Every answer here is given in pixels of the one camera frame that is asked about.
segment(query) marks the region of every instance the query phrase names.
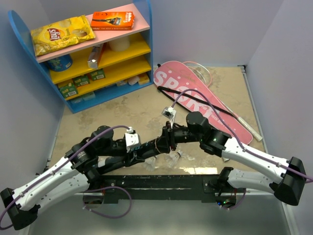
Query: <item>chips bag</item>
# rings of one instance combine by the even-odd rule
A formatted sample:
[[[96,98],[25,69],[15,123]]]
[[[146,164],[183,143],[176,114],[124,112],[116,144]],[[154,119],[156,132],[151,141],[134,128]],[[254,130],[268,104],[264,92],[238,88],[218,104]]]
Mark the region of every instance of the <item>chips bag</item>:
[[[36,56],[94,39],[86,16],[72,17],[31,31]]]

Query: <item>table surface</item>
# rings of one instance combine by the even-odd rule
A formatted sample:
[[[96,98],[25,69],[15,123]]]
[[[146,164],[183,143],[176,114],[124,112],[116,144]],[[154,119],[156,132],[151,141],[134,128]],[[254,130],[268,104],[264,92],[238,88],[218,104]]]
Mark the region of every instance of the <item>table surface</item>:
[[[128,200],[120,200],[95,210],[118,215],[128,205]],[[200,201],[134,200],[131,211],[121,219],[106,219],[82,210],[82,197],[75,195],[38,216],[29,234],[290,235],[290,232],[282,203],[273,195],[249,195],[232,211]]]
[[[213,76],[210,90],[259,131],[241,69],[239,67],[208,67],[208,69]],[[155,139],[160,135],[161,128],[166,122],[161,112],[164,107],[171,104],[169,98],[151,85],[76,114],[65,108],[50,165],[54,165],[73,145],[90,136],[101,125],[132,126],[139,133],[142,142]],[[185,125],[188,112],[180,106],[176,106],[176,110],[176,122]],[[114,131],[114,138],[122,138],[124,133],[124,129],[117,129]],[[262,141],[257,142],[254,139],[250,146],[264,151]],[[217,174],[225,166],[251,170],[235,161],[224,163],[221,158],[204,153],[199,148],[199,143],[179,144],[178,150],[182,151],[183,155],[173,167],[169,167],[166,161],[168,156],[162,154],[158,156],[153,171],[146,170],[144,164],[137,164],[110,174]]]

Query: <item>white handle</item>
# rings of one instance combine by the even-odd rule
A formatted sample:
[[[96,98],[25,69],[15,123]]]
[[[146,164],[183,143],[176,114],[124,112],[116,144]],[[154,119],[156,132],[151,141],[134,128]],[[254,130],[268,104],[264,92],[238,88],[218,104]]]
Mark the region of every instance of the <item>white handle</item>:
[[[237,120],[253,135],[257,141],[261,141],[263,139],[263,137],[260,136],[259,133],[257,133],[245,120],[243,120],[242,117],[238,117]]]

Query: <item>yellow shelf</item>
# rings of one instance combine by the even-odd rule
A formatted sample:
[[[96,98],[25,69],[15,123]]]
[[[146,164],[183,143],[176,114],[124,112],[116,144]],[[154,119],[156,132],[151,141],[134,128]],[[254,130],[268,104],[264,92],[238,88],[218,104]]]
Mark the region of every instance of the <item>yellow shelf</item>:
[[[82,87],[78,87],[77,88],[78,94],[70,96],[66,98],[66,100],[79,97],[88,92],[93,92],[100,88],[114,84],[118,81],[136,76],[138,74],[141,74],[150,70],[151,70],[151,67],[144,56],[138,56],[133,59],[129,59],[127,61],[114,64],[112,66],[107,67],[104,70],[104,73],[106,76],[105,78],[97,80],[97,81],[90,81],[90,84],[82,86]]]
[[[140,33],[132,34],[129,37],[131,45],[125,51],[112,51],[108,45],[106,46],[99,63],[99,69],[132,59],[151,51]],[[92,48],[90,47],[70,54],[73,59],[73,64],[69,69],[62,72],[55,72],[51,70],[50,76],[52,82],[57,84],[94,71],[95,69],[90,69],[87,65],[87,60],[91,49]]]

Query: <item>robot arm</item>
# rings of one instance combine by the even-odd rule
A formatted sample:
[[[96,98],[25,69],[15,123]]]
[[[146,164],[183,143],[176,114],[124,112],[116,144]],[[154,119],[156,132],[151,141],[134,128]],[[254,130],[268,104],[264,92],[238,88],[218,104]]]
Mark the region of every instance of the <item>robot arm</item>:
[[[176,149],[178,143],[200,142],[200,148],[206,153],[229,158],[243,163],[257,172],[243,172],[225,167],[218,178],[209,182],[210,187],[220,192],[234,190],[234,188],[253,188],[273,193],[279,200],[298,205],[305,184],[305,178],[282,168],[287,166],[305,174],[302,162],[293,157],[287,159],[263,153],[244,145],[238,146],[235,138],[212,127],[199,112],[189,113],[186,117],[187,126],[180,126],[173,120],[166,122],[160,137],[140,144],[138,134],[130,129],[123,139],[113,141],[113,130],[106,126],[99,127],[90,138],[72,147],[66,155],[51,169],[40,175],[33,182],[15,190],[5,189],[1,192],[6,207],[18,196],[8,214],[16,230],[31,224],[46,208],[77,192],[91,188],[99,188],[97,180],[102,174],[118,168],[129,167],[142,163],[145,159],[169,153]],[[73,158],[78,150],[90,141],[88,147]],[[248,150],[263,157],[257,158]],[[98,162],[98,156],[110,156]],[[278,162],[277,165],[264,159]],[[65,164],[61,170],[54,172],[54,167]],[[43,179],[26,193],[22,193],[29,185]]]

